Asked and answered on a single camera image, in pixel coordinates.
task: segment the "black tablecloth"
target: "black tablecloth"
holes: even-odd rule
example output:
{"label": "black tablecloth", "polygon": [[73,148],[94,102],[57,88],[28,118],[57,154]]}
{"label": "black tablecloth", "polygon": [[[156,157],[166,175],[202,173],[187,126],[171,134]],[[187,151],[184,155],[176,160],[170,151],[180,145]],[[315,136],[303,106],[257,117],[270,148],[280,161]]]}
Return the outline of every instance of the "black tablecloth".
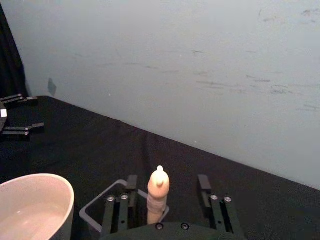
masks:
{"label": "black tablecloth", "polygon": [[162,165],[170,177],[166,222],[207,225],[197,197],[197,175],[214,193],[230,195],[250,240],[320,239],[320,191],[152,134],[50,97],[8,111],[11,125],[43,121],[30,141],[0,142],[0,183],[28,174],[66,178],[75,193],[72,239],[90,239],[79,211],[118,179],[138,175],[147,190]]}

